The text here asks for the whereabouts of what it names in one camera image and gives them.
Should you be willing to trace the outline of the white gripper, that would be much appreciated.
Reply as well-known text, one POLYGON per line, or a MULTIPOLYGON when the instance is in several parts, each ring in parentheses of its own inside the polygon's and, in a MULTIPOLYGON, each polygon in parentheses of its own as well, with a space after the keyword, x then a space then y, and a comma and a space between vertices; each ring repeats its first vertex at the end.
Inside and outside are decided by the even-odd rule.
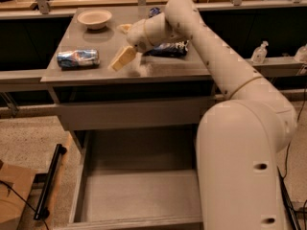
POLYGON ((108 69, 113 71, 119 71, 132 62, 136 57, 136 51, 146 53, 162 43, 179 42, 184 39, 184 36, 177 33, 167 22, 164 12, 132 25, 118 25, 117 30, 127 35, 127 42, 131 46, 121 47, 115 54, 108 66, 108 69))

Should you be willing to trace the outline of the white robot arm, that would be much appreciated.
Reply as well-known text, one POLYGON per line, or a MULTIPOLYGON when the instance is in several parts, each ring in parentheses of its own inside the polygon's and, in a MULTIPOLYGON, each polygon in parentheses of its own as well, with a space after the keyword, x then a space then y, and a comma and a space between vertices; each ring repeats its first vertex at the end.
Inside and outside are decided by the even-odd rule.
POLYGON ((198 127, 204 230, 290 230, 276 165, 297 126, 288 99, 203 22, 192 0, 169 0, 162 13, 123 31, 128 45, 114 70, 161 43, 187 39, 224 96, 198 127))

